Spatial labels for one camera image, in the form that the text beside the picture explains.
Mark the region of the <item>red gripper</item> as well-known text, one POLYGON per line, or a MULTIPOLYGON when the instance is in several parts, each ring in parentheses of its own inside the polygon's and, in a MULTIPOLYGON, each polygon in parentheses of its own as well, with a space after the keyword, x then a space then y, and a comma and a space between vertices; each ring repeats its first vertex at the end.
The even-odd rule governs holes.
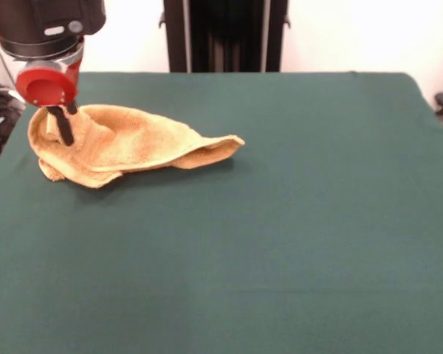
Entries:
POLYGON ((16 90, 26 102, 49 106, 48 112, 55 117, 65 145, 73 145, 75 140, 70 122, 59 106, 66 106, 70 115, 78 112, 75 99, 83 53, 84 37, 80 36, 76 46, 58 58, 27 61, 16 78, 16 90))

